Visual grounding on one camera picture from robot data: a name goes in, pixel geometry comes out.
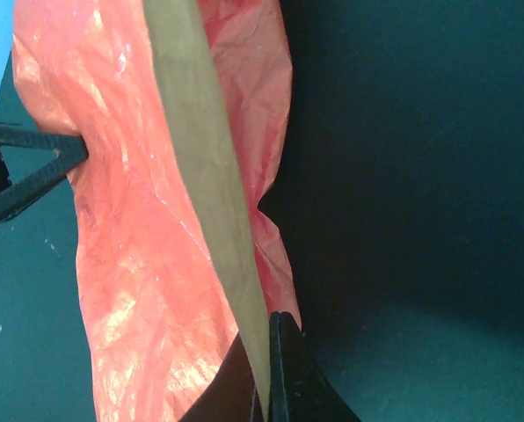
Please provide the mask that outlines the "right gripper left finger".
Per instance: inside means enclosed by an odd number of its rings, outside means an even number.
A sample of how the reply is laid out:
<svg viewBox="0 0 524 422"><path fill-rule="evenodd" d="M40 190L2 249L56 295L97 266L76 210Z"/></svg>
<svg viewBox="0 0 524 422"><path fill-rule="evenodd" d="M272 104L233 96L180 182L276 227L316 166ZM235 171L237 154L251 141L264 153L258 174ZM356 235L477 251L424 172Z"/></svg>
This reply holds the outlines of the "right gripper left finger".
<svg viewBox="0 0 524 422"><path fill-rule="evenodd" d="M262 422L257 389L239 336L207 389L181 422Z"/></svg>

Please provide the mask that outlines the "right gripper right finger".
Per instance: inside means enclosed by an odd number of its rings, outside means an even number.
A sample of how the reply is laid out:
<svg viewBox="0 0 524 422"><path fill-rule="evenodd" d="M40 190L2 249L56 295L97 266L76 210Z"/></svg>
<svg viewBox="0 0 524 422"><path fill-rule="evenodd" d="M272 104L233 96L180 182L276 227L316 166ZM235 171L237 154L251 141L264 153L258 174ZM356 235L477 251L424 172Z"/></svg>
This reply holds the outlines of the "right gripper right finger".
<svg viewBox="0 0 524 422"><path fill-rule="evenodd" d="M360 422L325 378L293 316L270 315L272 421Z"/></svg>

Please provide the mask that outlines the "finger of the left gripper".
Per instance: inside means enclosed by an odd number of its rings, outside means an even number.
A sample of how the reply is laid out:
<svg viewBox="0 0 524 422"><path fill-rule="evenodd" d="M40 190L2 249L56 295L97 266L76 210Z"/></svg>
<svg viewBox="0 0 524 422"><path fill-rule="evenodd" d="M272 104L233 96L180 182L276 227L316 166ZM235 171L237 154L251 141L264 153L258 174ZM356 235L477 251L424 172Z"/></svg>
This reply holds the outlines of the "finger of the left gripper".
<svg viewBox="0 0 524 422"><path fill-rule="evenodd" d="M3 146L50 150L55 153L55 157L18 182L13 182L0 152L0 224L26 211L65 180L68 173L84 163L89 156L84 139L80 136L0 125L0 148Z"/></svg>

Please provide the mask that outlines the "orange wrapping paper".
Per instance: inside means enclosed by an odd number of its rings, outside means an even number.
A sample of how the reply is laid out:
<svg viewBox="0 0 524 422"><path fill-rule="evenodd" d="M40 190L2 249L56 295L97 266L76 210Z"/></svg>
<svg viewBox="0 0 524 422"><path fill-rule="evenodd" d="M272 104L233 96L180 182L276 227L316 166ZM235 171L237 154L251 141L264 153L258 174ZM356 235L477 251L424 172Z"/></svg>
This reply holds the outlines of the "orange wrapping paper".
<svg viewBox="0 0 524 422"><path fill-rule="evenodd" d="M267 307L299 316L280 231L258 204L282 155L293 67L276 1L199 4L244 182ZM139 1L18 1L13 79L38 126L78 133L76 277L100 421L176 421L237 325L179 176Z"/></svg>

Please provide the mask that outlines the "cream ribbon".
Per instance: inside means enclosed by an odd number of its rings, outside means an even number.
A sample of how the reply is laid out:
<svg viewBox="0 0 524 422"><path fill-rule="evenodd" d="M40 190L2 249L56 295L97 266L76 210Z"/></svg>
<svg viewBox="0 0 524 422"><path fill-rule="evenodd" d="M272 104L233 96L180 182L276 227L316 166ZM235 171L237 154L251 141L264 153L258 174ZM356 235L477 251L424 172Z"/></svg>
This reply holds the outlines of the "cream ribbon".
<svg viewBox="0 0 524 422"><path fill-rule="evenodd" d="M226 105L194 1L146 1L156 84L178 169L270 411L269 318Z"/></svg>

